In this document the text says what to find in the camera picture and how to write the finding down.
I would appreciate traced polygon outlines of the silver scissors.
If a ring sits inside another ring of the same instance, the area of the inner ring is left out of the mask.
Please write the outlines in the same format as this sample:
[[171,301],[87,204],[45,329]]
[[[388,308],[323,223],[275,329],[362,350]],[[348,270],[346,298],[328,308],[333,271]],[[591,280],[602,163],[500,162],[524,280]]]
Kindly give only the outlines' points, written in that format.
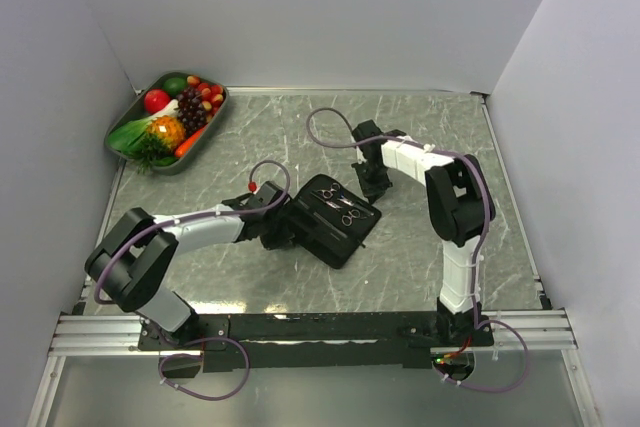
[[322,201],[335,201],[341,198],[341,185],[332,183],[327,188],[316,189],[312,194]]
[[324,203],[338,212],[342,224],[346,227],[352,226],[357,220],[374,217],[374,213],[369,208],[365,207],[363,204],[353,202],[346,198],[325,200]]

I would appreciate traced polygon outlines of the black zipper tool case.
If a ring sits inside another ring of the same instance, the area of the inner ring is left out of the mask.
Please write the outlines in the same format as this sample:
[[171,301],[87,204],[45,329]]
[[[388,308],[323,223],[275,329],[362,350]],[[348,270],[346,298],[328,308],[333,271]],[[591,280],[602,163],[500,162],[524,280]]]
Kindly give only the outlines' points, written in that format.
[[329,267],[341,269],[356,250],[364,245],[382,213],[340,184],[341,198],[363,204],[374,213],[373,218],[357,220],[350,227],[344,226],[338,212],[312,194],[314,190],[327,188],[332,183],[340,184],[326,174],[315,175],[301,187],[288,206],[294,215],[298,245]]

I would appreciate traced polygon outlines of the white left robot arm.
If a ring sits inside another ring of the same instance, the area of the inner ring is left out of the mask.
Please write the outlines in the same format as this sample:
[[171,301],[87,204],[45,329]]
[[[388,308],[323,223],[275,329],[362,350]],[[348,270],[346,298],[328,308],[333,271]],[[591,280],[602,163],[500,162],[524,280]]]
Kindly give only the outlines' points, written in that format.
[[137,313],[176,349],[192,345],[203,332],[199,315],[163,285],[173,259],[218,244],[251,241],[277,230],[279,214],[291,200],[273,182],[254,193],[213,208],[181,215],[151,215],[133,208],[115,224],[85,262],[101,295],[125,313]]

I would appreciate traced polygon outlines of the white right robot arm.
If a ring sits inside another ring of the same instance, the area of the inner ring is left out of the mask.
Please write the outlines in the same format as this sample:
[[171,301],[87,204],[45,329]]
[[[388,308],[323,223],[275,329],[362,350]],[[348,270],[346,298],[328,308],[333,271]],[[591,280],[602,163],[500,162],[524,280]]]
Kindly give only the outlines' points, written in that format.
[[352,167],[370,203],[392,186],[390,169],[425,187],[429,219],[443,247],[436,332],[444,343],[459,345],[480,323],[480,250],[495,218],[479,162],[422,145],[401,131],[384,133],[372,120],[353,128],[351,137],[357,151]]

